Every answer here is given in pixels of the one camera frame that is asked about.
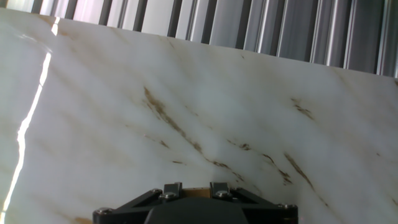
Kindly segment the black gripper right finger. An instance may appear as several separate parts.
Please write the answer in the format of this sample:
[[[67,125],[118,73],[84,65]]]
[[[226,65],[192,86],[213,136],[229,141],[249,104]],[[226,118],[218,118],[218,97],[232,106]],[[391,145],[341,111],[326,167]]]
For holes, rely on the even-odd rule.
[[[211,182],[210,196],[232,202],[250,217],[298,217],[298,206],[272,203],[242,187],[230,187],[226,182]]]

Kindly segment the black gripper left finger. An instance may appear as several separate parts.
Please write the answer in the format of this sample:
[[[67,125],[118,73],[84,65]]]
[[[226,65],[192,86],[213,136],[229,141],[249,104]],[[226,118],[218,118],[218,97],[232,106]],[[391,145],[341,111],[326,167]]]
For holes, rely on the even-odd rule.
[[[92,220],[146,220],[158,205],[182,197],[182,183],[165,184],[164,189],[152,189],[118,208],[101,207],[92,214]]]

